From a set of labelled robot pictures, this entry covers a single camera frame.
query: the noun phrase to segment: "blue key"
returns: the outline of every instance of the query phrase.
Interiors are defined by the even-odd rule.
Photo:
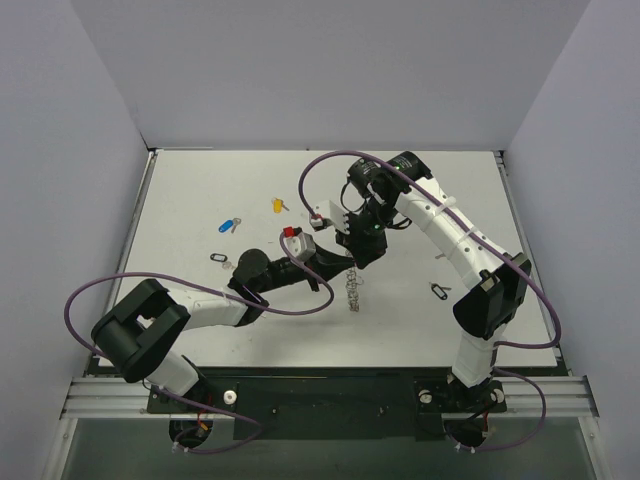
[[[218,228],[218,231],[220,233],[224,233],[227,230],[229,230],[231,227],[233,227],[233,220],[227,220],[222,225],[220,225],[220,228]]]

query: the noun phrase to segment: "white table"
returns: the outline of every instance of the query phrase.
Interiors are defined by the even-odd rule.
[[[297,196],[304,166],[323,152],[306,151],[160,151],[144,202],[126,271],[153,271],[212,287],[226,285],[231,271],[212,262],[213,252],[236,263],[249,248],[272,260],[283,256],[278,235],[285,226],[312,232]],[[399,152],[371,152],[384,160]],[[522,250],[511,210],[491,152],[416,152],[445,192],[486,235],[515,254]],[[338,202],[346,171],[356,159],[325,161],[310,173],[309,201]],[[271,199],[284,199],[290,212],[275,214]],[[347,206],[360,198],[350,187]],[[218,227],[240,217],[235,234]],[[315,233],[318,244],[336,253],[333,229]],[[388,231],[386,255],[359,271],[360,312],[350,312],[345,274],[331,281],[336,300],[312,316],[264,314],[242,328],[208,327],[183,332],[175,349],[201,366],[443,367],[451,366],[460,338],[454,303],[465,289],[446,259],[416,227]],[[125,279],[118,298],[139,279]],[[451,287],[439,300],[429,282]],[[321,304],[326,292],[298,284],[265,294],[272,306],[306,309]],[[529,291],[506,337],[538,343],[549,340],[535,295]],[[502,348],[502,366],[555,366],[551,350]]]

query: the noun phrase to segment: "wall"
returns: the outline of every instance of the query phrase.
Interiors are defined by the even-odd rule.
[[[504,149],[588,0],[72,0],[153,147]]]
[[[640,3],[593,0],[507,151],[563,350],[618,478],[638,478]]]
[[[0,15],[0,478],[39,478],[87,355],[66,296],[115,269],[146,160],[122,97],[68,0]],[[75,309],[83,334],[104,290]]]

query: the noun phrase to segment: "silver key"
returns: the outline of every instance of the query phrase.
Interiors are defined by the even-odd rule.
[[[238,225],[240,225],[242,223],[242,219],[241,218],[234,218],[233,219],[233,227],[231,227],[231,233],[236,233],[236,227]]]

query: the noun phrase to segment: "gray wall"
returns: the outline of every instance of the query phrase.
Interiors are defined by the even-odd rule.
[[[0,14],[0,478],[39,478],[86,352],[66,296],[115,269],[146,160],[122,97],[68,0]],[[75,309],[84,333],[104,305]]]
[[[505,148],[588,0],[72,0],[153,147]]]
[[[563,350],[618,478],[638,478],[640,2],[593,0],[507,151]]]

